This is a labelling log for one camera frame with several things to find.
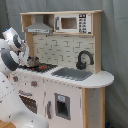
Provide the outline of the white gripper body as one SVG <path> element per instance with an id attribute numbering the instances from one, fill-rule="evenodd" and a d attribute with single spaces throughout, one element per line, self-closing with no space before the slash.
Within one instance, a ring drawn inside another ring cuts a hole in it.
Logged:
<path id="1" fill-rule="evenodd" d="M 19 48 L 19 50 L 20 50 L 19 52 L 20 64 L 26 65 L 27 59 L 29 57 L 29 46 L 24 40 L 21 41 L 21 47 Z"/>

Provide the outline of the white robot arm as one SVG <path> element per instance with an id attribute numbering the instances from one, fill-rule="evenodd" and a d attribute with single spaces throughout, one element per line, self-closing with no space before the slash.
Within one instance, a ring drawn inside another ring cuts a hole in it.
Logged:
<path id="1" fill-rule="evenodd" d="M 13 28 L 6 29 L 3 36 L 0 39 L 0 120 L 11 122 L 16 128 L 49 128 L 45 117 L 25 106 L 8 79 L 19 65 L 27 63 L 29 47 Z"/>

